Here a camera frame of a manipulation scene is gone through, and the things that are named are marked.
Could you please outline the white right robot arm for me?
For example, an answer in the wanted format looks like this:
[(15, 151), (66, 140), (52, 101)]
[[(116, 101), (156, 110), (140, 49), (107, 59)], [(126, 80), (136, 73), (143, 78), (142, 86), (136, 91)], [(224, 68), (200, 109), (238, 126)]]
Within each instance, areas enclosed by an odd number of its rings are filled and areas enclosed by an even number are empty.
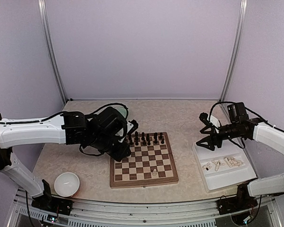
[[(207, 117), (200, 117), (205, 127), (200, 130), (207, 136), (195, 143), (195, 148), (205, 148), (214, 151), (221, 148), (222, 142), (231, 142), (234, 138), (249, 139), (262, 143), (284, 156), (284, 132), (270, 126), (260, 118), (243, 121), (232, 121), (218, 129)], [(233, 198), (233, 206), (237, 210), (244, 209), (251, 202), (251, 198), (260, 195), (284, 194), (284, 173), (253, 180), (241, 184), (237, 189), (237, 196)]]

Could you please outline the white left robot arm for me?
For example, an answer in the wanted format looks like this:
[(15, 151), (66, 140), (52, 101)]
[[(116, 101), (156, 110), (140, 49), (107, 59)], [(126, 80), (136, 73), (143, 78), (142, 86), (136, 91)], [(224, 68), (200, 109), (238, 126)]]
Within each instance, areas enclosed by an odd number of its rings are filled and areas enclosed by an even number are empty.
[(78, 145), (80, 152), (95, 148), (97, 156), (107, 153), (115, 161), (131, 155), (126, 136), (138, 128), (117, 109), (107, 106), (91, 114), (62, 111), (46, 118), (10, 120), (0, 114), (0, 172), (7, 175), (32, 197), (33, 202), (53, 210), (57, 200), (46, 180), (35, 177), (13, 153), (12, 148), (30, 144)]

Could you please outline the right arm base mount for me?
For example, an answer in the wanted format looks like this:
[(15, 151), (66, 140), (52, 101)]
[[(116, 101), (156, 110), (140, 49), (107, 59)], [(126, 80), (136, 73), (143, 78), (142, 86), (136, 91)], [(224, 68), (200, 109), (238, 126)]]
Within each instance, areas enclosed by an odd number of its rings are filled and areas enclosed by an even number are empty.
[(237, 196), (221, 198), (216, 201), (220, 215), (248, 210), (258, 205), (256, 198), (239, 199)]

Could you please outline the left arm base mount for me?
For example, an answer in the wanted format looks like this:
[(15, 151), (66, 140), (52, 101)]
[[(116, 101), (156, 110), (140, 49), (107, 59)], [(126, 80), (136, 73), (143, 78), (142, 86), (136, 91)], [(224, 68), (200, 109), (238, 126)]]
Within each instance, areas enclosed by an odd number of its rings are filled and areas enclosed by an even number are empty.
[(38, 208), (40, 210), (46, 210), (58, 215), (69, 216), (72, 210), (73, 201), (68, 199), (62, 199), (57, 197), (52, 197), (49, 203), (41, 204), (37, 200), (32, 201), (32, 207)]

